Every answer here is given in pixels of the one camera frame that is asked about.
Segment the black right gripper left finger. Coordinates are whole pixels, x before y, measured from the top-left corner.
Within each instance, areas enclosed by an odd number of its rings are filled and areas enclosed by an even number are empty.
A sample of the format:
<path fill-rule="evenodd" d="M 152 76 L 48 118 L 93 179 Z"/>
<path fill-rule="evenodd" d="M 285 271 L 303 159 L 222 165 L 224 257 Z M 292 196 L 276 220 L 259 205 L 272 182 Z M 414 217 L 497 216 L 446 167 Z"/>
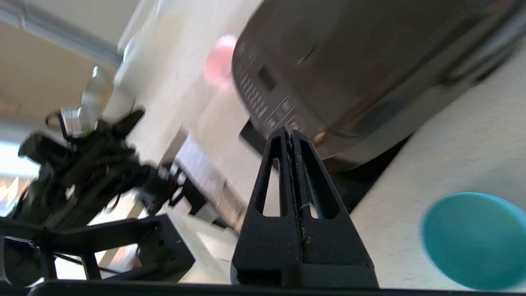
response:
<path fill-rule="evenodd" d="M 233 285 L 282 286 L 286 271 L 301 261 L 300 238 L 286 129 L 269 137 L 231 264 Z M 279 163 L 278 217 L 263 214 L 274 161 Z"/>

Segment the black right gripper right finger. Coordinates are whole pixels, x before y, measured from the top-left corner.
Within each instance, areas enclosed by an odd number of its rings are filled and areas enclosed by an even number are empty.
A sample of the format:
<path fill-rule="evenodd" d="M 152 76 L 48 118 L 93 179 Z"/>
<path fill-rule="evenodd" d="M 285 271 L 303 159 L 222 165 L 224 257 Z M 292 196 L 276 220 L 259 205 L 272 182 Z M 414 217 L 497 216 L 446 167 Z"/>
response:
<path fill-rule="evenodd" d="M 284 270 L 284 285 L 378 288 L 372 259 L 313 144 L 293 130 L 291 148 L 300 258 Z"/>

